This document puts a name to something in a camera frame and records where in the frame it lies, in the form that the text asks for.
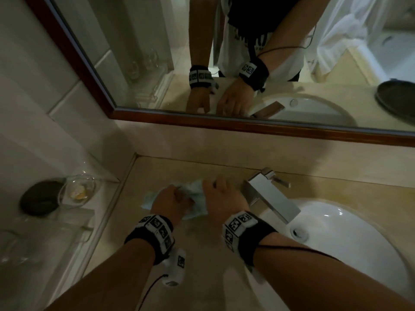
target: sink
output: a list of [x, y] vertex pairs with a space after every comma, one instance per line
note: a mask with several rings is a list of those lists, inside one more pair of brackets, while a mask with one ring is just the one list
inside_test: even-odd
[[[312, 199], [294, 199], [293, 202], [301, 213], [288, 225], [270, 209], [259, 217], [283, 235], [334, 256], [415, 301], [411, 272], [395, 248], [373, 226], [330, 202]], [[260, 284], [247, 269], [245, 271], [264, 310], [289, 310], [268, 282]]]
[[270, 120], [297, 121], [324, 125], [356, 126], [355, 120], [341, 107], [325, 99], [304, 97], [278, 97], [264, 98], [255, 104], [249, 114], [254, 114], [275, 101], [282, 104], [285, 109], [270, 116]]

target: wooden mirror frame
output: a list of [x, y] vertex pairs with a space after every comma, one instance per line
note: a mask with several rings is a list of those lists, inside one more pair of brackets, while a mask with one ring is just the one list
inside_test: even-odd
[[236, 119], [226, 117], [207, 117], [178, 112], [114, 108], [110, 94], [105, 86], [99, 84], [99, 78], [92, 70], [82, 47], [77, 43], [66, 22], [52, 0], [25, 0], [28, 6], [48, 32], [49, 36], [63, 53], [69, 64], [79, 76], [102, 111], [110, 119], [146, 122], [154, 124], [181, 125], [196, 128], [230, 130], [249, 133], [284, 135], [302, 138], [318, 138], [335, 141], [371, 143], [391, 146], [415, 147], [415, 136], [412, 132], [386, 131], [377, 129], [349, 127], [318, 127], [312, 124], [276, 122], [266, 120]]

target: person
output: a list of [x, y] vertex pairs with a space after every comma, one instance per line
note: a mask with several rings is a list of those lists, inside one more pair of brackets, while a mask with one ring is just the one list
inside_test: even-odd
[[[244, 116], [254, 93], [268, 78], [298, 81], [305, 50], [313, 38], [307, 37], [330, 0], [221, 0], [225, 18], [218, 67], [220, 75], [237, 78], [220, 98], [216, 114]], [[191, 75], [208, 70], [218, 0], [190, 0], [189, 47], [191, 91], [186, 111], [210, 111], [210, 86], [192, 83]], [[252, 63], [254, 74], [244, 73]]]
[[[241, 192], [222, 176], [214, 183], [205, 180], [203, 190], [208, 217], [218, 235], [230, 216], [249, 210]], [[171, 185], [157, 196], [151, 213], [169, 219], [176, 227], [191, 205], [192, 201]], [[254, 267], [290, 310], [415, 310], [397, 293], [332, 257], [266, 246], [308, 247], [271, 232], [254, 249]], [[133, 238], [46, 310], [133, 311], [155, 258], [156, 251], [148, 241]]]

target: wristband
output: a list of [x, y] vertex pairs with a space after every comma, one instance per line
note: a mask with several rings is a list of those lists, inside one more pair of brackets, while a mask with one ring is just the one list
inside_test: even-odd
[[190, 88], [205, 87], [211, 90], [219, 88], [219, 85], [212, 78], [212, 73], [203, 65], [194, 65], [190, 68], [189, 84]]
[[239, 77], [252, 87], [254, 91], [260, 90], [264, 87], [265, 82], [269, 76], [268, 68], [264, 62], [258, 57], [242, 66]]
[[167, 217], [150, 214], [138, 222], [124, 244], [132, 239], [146, 240], [154, 248], [156, 254], [154, 265], [157, 265], [167, 259], [173, 249], [175, 240], [172, 232], [173, 224]]
[[276, 230], [251, 212], [241, 211], [223, 224], [222, 237], [226, 246], [245, 262], [254, 266], [254, 252], [259, 242]]

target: mirror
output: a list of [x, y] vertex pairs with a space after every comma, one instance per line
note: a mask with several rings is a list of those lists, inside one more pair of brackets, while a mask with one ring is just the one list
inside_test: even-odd
[[415, 135], [414, 0], [49, 1], [115, 109]]

